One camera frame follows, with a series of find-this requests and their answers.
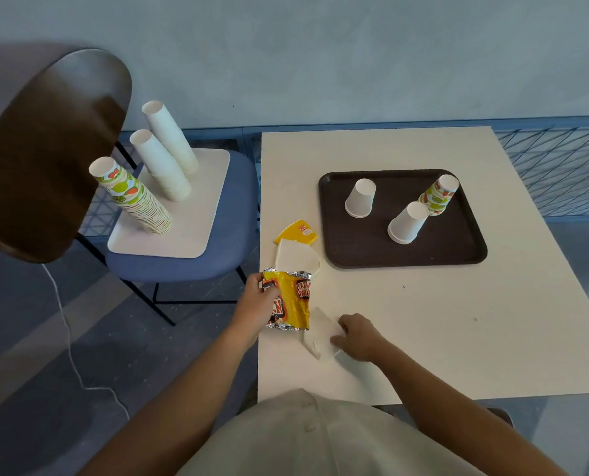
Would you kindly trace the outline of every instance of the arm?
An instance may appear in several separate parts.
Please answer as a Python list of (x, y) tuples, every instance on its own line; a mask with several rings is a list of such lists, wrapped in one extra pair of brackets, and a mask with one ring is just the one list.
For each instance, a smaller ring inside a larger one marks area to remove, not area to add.
[(376, 364), (421, 432), (489, 476), (563, 475), (545, 454), (388, 342), (361, 314), (344, 315), (345, 336), (330, 342), (356, 360)]
[(208, 439), (239, 362), (255, 343), (279, 290), (248, 277), (229, 326), (172, 384), (151, 400), (79, 473), (174, 475)]

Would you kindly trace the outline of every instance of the white cable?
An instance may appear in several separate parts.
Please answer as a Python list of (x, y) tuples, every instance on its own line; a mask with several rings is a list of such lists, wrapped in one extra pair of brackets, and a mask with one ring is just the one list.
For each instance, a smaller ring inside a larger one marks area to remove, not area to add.
[(114, 391), (110, 387), (88, 387), (83, 383), (83, 378), (81, 377), (81, 373), (79, 373), (79, 370), (76, 368), (76, 364), (74, 363), (74, 358), (72, 357), (72, 328), (70, 327), (70, 323), (67, 321), (67, 319), (65, 318), (65, 314), (63, 313), (63, 305), (61, 304), (61, 297), (59, 296), (59, 289), (57, 288), (57, 283), (55, 282), (54, 277), (52, 277), (52, 274), (50, 273), (48, 268), (45, 266), (45, 264), (41, 264), (41, 266), (45, 269), (46, 273), (48, 274), (48, 277), (52, 281), (52, 286), (55, 288), (57, 302), (59, 303), (59, 313), (61, 314), (61, 319), (63, 320), (63, 324), (65, 325), (65, 328), (67, 329), (67, 354), (70, 357), (70, 363), (72, 364), (72, 369), (74, 369), (74, 373), (76, 374), (76, 377), (79, 378), (79, 384), (81, 386), (81, 389), (84, 389), (85, 391), (109, 391), (109, 392), (111, 392), (112, 396), (114, 396), (114, 400), (116, 401), (116, 404), (118, 404), (118, 406), (121, 407), (121, 409), (125, 413), (125, 416), (127, 417), (127, 420), (129, 421), (130, 420), (130, 412), (127, 410), (127, 407), (118, 399), (118, 395), (116, 394), (116, 391)]

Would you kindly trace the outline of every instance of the chair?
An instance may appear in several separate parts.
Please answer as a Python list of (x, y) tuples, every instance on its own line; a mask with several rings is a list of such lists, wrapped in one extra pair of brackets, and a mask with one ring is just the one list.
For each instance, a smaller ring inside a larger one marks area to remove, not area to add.
[[(167, 323), (157, 304), (236, 301), (157, 301), (160, 282), (219, 277), (239, 266), (251, 250), (256, 224), (257, 180), (253, 164), (230, 152), (211, 236), (195, 259), (134, 256), (107, 258), (79, 232), (98, 184), (93, 160), (117, 147), (132, 94), (132, 78), (116, 56), (81, 49), (38, 73), (0, 116), (0, 249), (30, 263), (58, 259), (76, 239)], [(153, 300), (131, 280), (156, 282)]]

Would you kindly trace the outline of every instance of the shirt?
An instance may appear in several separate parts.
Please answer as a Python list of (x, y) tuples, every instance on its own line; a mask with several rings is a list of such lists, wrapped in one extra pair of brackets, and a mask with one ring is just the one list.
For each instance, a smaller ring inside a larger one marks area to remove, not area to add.
[(190, 475), (483, 475), (385, 412), (303, 389), (260, 402), (213, 434)]

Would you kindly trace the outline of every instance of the person's left arm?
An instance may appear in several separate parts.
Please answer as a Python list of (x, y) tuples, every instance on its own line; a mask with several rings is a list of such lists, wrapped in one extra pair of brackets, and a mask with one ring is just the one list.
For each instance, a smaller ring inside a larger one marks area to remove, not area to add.
[(177, 379), (141, 409), (79, 473), (174, 475), (202, 447), (245, 352), (272, 312), (279, 290), (248, 277), (229, 326)]

